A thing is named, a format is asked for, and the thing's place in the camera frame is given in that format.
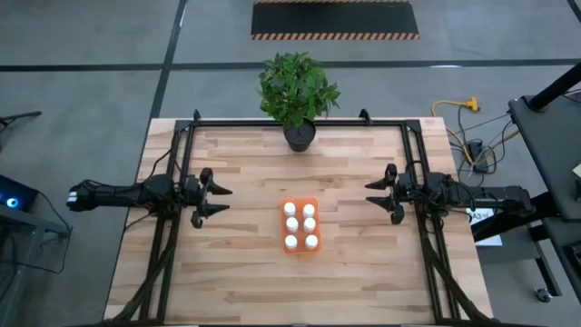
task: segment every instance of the potted plant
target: potted plant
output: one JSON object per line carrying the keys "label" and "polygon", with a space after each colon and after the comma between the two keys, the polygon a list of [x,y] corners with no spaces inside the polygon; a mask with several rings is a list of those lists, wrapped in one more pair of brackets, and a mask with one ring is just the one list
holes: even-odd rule
{"label": "potted plant", "polygon": [[329,85],[325,72],[307,54],[276,54],[259,75],[261,109],[282,123],[284,137],[295,152],[309,148],[315,138],[315,116],[339,108],[337,83]]}

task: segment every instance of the black and orange striped mat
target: black and orange striped mat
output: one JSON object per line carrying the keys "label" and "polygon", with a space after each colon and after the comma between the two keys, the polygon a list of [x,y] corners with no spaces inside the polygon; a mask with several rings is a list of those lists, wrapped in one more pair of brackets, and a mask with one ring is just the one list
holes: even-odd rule
{"label": "black and orange striped mat", "polygon": [[255,1],[251,39],[418,40],[408,1]]}

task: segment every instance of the caster wheel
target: caster wheel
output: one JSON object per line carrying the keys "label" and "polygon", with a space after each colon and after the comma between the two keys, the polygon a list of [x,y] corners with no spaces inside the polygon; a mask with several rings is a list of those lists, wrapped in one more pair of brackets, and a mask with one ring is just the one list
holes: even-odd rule
{"label": "caster wheel", "polygon": [[544,303],[551,302],[551,299],[553,298],[551,293],[549,293],[546,288],[536,290],[535,295],[537,296],[537,299],[539,301],[544,302]]}

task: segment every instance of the orange tray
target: orange tray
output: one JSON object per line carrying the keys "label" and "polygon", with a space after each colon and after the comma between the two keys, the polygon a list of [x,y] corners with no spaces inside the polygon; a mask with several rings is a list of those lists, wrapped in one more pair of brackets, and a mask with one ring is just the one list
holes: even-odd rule
{"label": "orange tray", "polygon": [[[297,218],[297,220],[299,221],[299,230],[296,233],[290,233],[287,230],[287,217],[284,215],[284,204],[288,202],[294,203],[294,206],[296,208],[296,213],[294,217]],[[315,207],[315,216],[313,218],[315,218],[315,223],[317,224],[315,225],[315,230],[312,233],[306,233],[302,229],[302,224],[304,222],[304,217],[302,216],[302,208],[304,208],[304,206],[307,204],[312,204]],[[305,245],[305,239],[307,238],[307,236],[311,234],[317,236],[319,242],[317,243],[316,248],[309,250]],[[315,253],[317,251],[320,251],[320,248],[322,246],[322,238],[320,237],[319,202],[317,202],[316,198],[284,198],[281,200],[281,235],[282,235],[281,239],[282,250],[284,250],[284,252],[286,253]],[[298,242],[297,247],[292,250],[287,249],[286,245],[284,244],[284,239],[288,235],[295,235],[297,237]]]}

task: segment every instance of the black plant pot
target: black plant pot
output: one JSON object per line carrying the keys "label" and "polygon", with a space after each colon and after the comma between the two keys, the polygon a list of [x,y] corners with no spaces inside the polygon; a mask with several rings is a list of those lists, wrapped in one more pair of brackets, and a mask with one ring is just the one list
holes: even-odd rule
{"label": "black plant pot", "polygon": [[296,128],[294,126],[284,130],[284,138],[287,139],[289,147],[294,152],[303,152],[309,148],[312,140],[315,139],[317,129],[315,124],[305,118],[304,124]]}

